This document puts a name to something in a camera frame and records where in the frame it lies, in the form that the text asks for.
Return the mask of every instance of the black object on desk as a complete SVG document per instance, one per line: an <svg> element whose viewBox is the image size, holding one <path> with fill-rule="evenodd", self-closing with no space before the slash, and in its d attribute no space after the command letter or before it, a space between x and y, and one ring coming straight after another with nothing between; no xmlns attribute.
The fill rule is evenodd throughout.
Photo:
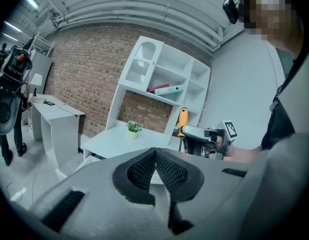
<svg viewBox="0 0 309 240"><path fill-rule="evenodd" d="M47 104L47 105L49 105L49 106L56 105L56 104L54 104L54 103L52 103L52 102L50 102L50 101L45 101L44 104Z"/></svg>

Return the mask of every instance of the potted plant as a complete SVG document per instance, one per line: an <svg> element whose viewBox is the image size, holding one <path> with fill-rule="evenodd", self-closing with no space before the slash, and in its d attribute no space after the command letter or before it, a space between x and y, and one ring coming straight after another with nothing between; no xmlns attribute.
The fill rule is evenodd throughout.
<svg viewBox="0 0 309 240"><path fill-rule="evenodd" d="M128 137L130 139L137 139L138 138L138 132L141 131L142 126L138 125L135 121L129 121L128 122Z"/></svg>

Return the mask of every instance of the ceiling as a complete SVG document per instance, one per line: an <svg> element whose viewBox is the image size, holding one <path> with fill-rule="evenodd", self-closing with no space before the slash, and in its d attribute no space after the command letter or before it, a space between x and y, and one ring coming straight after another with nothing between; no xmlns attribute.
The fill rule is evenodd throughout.
<svg viewBox="0 0 309 240"><path fill-rule="evenodd" d="M58 29L96 22L124 22L153 27L213 52L242 30L231 25L222 9L224 0L34 0L35 9L21 0L6 20L3 33L26 42Z"/></svg>

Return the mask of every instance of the black pants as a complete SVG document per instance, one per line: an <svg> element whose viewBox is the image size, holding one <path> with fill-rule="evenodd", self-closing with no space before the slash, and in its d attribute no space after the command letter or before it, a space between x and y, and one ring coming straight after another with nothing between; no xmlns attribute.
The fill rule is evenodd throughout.
<svg viewBox="0 0 309 240"><path fill-rule="evenodd" d="M14 144L18 153L23 149L23 135L21 132L21 116L22 116L22 100L20 100L19 110L17 112L16 121L13 127ZM3 158L7 157L9 151L9 144L7 135L0 135L0 147Z"/></svg>

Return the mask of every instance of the green plant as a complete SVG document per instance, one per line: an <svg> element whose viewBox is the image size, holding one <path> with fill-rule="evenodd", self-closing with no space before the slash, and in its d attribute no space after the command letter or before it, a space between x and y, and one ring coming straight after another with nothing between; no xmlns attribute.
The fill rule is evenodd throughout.
<svg viewBox="0 0 309 240"><path fill-rule="evenodd" d="M142 125L141 126L138 125L137 122L135 121L129 121L127 126L128 126L128 130L133 133L137 133L141 131L143 127Z"/></svg>

